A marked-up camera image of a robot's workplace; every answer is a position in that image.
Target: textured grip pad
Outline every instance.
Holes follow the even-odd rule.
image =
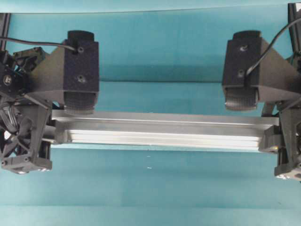
[[[255,110],[258,103],[257,89],[229,88],[226,92],[225,106],[231,111]]]

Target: black cable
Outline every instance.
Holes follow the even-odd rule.
[[[246,71],[246,75],[248,76],[258,65],[259,63],[266,57],[266,55],[270,52],[272,49],[273,45],[275,44],[276,40],[279,38],[279,36],[287,29],[296,24],[297,22],[301,21],[301,18],[295,19],[292,22],[288,23],[286,26],[284,26],[278,34],[273,38],[272,42],[269,44],[267,49],[264,51],[264,53],[260,56],[259,60],[253,64],[249,69]]]
[[[12,41],[16,43],[21,43],[21,44],[26,44],[26,45],[33,45],[33,46],[57,46],[57,47],[62,47],[69,49],[71,51],[76,52],[77,50],[68,45],[60,44],[60,43],[55,43],[55,42],[40,42],[40,41],[25,41],[25,40],[20,40],[20,39],[13,39],[13,38],[8,38],[8,37],[2,37],[0,36],[0,40],[3,41]]]

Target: metal bar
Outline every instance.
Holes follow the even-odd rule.
[[[8,36],[10,13],[0,13],[0,36]],[[0,41],[0,50],[5,50],[6,41]]]
[[[53,110],[62,143],[164,145],[258,150],[264,130],[278,118],[96,112],[72,116]]]

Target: teal surface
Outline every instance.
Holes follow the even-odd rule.
[[[53,4],[2,1],[19,12],[91,12],[131,3]],[[192,1],[173,2],[183,7]],[[71,29],[100,42],[97,110],[215,115],[229,112],[220,81],[234,32],[262,30],[271,41],[287,22],[285,1],[194,1],[197,10],[106,14],[13,14],[9,36],[61,41]],[[146,1],[140,1],[137,8]],[[167,1],[148,4],[162,7]],[[207,8],[220,6],[226,8]],[[8,43],[9,51],[26,48]],[[275,46],[291,54],[286,32]],[[276,156],[260,153],[156,151],[135,146],[53,148],[53,170],[14,175],[0,170],[1,225],[23,226],[290,226],[300,224],[301,184],[273,177]]]
[[[0,171],[2,224],[288,226],[300,220],[301,185],[271,177],[272,155],[78,149],[52,154],[51,172]]]
[[[101,13],[286,4],[287,0],[2,0],[2,12]]]
[[[91,31],[100,42],[103,81],[220,82],[227,41],[233,33],[257,29],[271,41],[286,23],[287,5],[108,14],[18,14],[11,18],[13,29],[9,35],[60,42],[68,30]],[[24,48],[8,43],[11,51]],[[288,32],[279,38],[275,48],[284,58],[291,55]]]

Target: blue backdrop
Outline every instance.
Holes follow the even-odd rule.
[[[9,36],[14,38],[58,42],[72,29],[95,33],[102,80],[97,110],[260,115],[260,109],[243,114],[224,109],[220,81],[226,44],[234,32],[246,29],[261,30],[271,41],[287,23],[286,1],[68,3],[4,0],[0,6],[23,13],[202,8],[13,14]],[[26,47],[7,44],[11,52]],[[290,56],[287,32],[275,48]],[[206,149],[173,152],[172,147],[76,147],[53,148],[51,172],[19,176],[0,171],[1,224],[299,224],[301,184],[273,178],[276,156]]]

